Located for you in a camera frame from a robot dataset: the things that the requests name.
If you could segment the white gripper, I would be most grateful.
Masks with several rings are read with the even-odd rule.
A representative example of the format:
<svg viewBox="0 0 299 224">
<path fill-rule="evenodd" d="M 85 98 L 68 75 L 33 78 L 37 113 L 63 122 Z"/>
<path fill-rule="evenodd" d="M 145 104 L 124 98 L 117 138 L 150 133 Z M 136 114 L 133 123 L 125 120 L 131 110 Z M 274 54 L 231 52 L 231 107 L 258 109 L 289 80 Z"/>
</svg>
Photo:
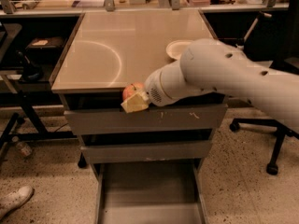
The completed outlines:
<svg viewBox="0 0 299 224">
<path fill-rule="evenodd" d="M 122 94 L 121 107 L 126 113 L 142 111 L 149 107 L 149 99 L 157 106 L 171 105 L 175 102 L 171 95 L 174 84 L 173 69 L 170 66 L 160 68 L 145 81 L 145 90 L 148 94 L 144 91 L 125 91 Z"/>
</svg>

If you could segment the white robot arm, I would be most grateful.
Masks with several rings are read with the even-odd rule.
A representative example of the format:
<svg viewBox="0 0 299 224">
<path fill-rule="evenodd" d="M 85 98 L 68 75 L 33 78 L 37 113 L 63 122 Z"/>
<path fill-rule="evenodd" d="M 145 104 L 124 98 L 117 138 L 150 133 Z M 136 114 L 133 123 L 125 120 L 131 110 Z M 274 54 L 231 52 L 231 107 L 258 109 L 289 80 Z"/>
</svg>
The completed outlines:
<svg viewBox="0 0 299 224">
<path fill-rule="evenodd" d="M 298 83 L 298 75 L 266 68 L 240 49 L 205 38 L 193 41 L 179 60 L 150 74 L 121 106 L 132 113 L 214 91 L 245 101 L 299 133 Z"/>
</svg>

